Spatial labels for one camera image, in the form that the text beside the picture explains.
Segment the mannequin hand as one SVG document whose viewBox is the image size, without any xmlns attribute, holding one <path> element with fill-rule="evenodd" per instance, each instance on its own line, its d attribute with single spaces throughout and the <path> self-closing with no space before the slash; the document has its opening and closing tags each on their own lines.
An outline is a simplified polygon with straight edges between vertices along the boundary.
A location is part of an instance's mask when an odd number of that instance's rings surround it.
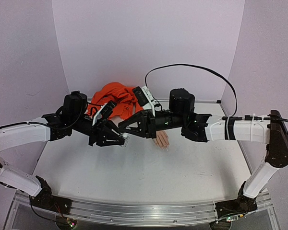
<svg viewBox="0 0 288 230">
<path fill-rule="evenodd" d="M 163 150 L 168 150 L 169 148 L 169 138 L 165 131 L 157 131 L 153 142 Z"/>
</svg>

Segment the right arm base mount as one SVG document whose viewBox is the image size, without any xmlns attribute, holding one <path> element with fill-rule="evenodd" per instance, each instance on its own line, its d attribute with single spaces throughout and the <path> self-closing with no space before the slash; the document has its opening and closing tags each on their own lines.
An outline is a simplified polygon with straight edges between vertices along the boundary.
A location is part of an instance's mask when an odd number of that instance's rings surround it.
<svg viewBox="0 0 288 230">
<path fill-rule="evenodd" d="M 239 189 L 236 199 L 220 201 L 215 204 L 217 219 L 225 219 L 232 216 L 244 215 L 257 210 L 255 198 L 246 197 L 243 194 L 243 189 L 246 182 Z"/>
</svg>

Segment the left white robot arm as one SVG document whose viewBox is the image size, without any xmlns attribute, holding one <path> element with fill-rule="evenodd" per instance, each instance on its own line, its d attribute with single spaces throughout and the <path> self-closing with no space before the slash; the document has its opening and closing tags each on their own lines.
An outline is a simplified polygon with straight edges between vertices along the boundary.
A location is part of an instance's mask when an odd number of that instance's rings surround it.
<svg viewBox="0 0 288 230">
<path fill-rule="evenodd" d="M 128 135 L 119 132 L 116 124 L 109 119 L 116 105 L 110 101 L 90 117 L 86 114 L 87 96 L 74 91 L 65 96 L 63 106 L 55 113 L 0 126 L 0 152 L 25 144 L 59 140 L 71 136 L 73 131 L 88 136 L 89 146 L 124 146 Z M 55 205 L 52 190 L 43 178 L 12 167 L 1 157 L 0 184 L 35 197 L 44 209 L 51 209 Z"/>
</svg>

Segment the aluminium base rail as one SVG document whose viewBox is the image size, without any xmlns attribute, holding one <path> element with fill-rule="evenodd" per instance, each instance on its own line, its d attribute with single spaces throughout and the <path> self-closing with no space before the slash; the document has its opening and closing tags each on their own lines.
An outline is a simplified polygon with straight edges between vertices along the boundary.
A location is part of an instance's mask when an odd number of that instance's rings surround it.
<svg viewBox="0 0 288 230">
<path fill-rule="evenodd" d="M 54 196 L 54 205 L 44 207 L 23 192 L 13 198 L 6 230 L 50 229 L 177 229 L 193 226 L 213 230 L 277 230 L 280 228 L 268 192 L 260 193 L 251 211 L 238 209 L 232 201 L 176 204 L 112 204 Z"/>
</svg>

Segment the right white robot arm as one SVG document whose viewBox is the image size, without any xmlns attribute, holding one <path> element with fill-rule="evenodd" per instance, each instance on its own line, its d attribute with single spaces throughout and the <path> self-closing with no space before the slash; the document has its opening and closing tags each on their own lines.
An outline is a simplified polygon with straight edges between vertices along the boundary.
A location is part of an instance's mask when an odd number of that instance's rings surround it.
<svg viewBox="0 0 288 230">
<path fill-rule="evenodd" d="M 157 131 L 181 128 L 181 135 L 194 142 L 237 140 L 266 145 L 266 156 L 242 186 L 242 195 L 255 199 L 272 176 L 288 165 L 288 130 L 279 111 L 269 115 L 217 116 L 197 114 L 195 96 L 173 89 L 166 111 L 155 111 L 147 87 L 133 89 L 143 110 L 119 123 L 119 131 L 142 138 L 156 138 Z"/>
</svg>

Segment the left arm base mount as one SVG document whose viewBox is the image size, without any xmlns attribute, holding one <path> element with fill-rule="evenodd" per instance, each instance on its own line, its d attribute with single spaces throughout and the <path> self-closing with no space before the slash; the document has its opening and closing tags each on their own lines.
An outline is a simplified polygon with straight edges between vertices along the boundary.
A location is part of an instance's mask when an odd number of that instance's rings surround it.
<svg viewBox="0 0 288 230">
<path fill-rule="evenodd" d="M 61 214 L 69 214 L 72 206 L 72 200 L 56 196 L 52 194 L 52 190 L 46 180 L 36 176 L 40 182 L 41 191 L 36 196 L 31 196 L 30 204 L 34 207 L 53 212 L 60 212 Z"/>
</svg>

